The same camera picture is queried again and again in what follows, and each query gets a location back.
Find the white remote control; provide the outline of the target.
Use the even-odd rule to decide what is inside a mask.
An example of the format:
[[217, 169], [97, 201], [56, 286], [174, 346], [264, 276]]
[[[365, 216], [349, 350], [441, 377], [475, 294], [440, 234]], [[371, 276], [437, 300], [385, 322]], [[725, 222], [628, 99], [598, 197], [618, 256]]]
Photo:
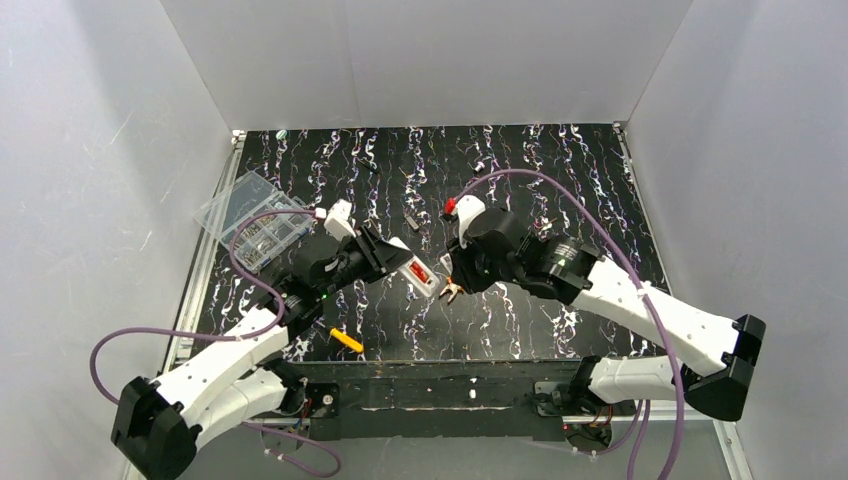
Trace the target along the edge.
[[391, 237], [388, 242], [407, 253], [411, 258], [406, 260], [398, 269], [408, 283], [423, 297], [432, 297], [438, 289], [439, 280], [431, 268], [429, 268], [414, 252], [397, 236]]

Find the yellow black pliers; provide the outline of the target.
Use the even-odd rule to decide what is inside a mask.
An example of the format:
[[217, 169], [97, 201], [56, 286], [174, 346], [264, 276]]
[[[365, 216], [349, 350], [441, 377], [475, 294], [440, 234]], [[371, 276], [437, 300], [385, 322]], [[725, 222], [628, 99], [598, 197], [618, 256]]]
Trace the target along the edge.
[[444, 286], [438, 294], [438, 299], [450, 305], [459, 295], [464, 294], [464, 288], [455, 283], [451, 277], [445, 279]]

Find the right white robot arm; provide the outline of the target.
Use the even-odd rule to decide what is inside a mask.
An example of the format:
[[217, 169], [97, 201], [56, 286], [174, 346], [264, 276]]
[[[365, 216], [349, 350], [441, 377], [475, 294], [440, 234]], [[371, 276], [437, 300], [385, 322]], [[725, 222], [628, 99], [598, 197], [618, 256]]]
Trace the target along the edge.
[[515, 213], [475, 197], [446, 207], [444, 216], [458, 224], [447, 243], [447, 264], [465, 292], [511, 283], [611, 320], [665, 349], [659, 357], [583, 361], [568, 385], [570, 398], [597, 405], [682, 399], [712, 419], [741, 419], [767, 330], [762, 319], [700, 310], [630, 278], [598, 248], [568, 235], [543, 239]]

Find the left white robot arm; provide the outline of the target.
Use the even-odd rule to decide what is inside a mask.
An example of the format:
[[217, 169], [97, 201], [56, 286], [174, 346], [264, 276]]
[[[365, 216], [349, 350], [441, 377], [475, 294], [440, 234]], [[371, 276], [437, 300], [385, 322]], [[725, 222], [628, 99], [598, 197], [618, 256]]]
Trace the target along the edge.
[[367, 227], [344, 237], [315, 234], [274, 275], [270, 299], [187, 363], [122, 390], [111, 441], [147, 479], [176, 479], [209, 441], [260, 413], [309, 401], [309, 380], [279, 351], [323, 314], [323, 302], [357, 281], [402, 275], [430, 296], [435, 274], [397, 237]]

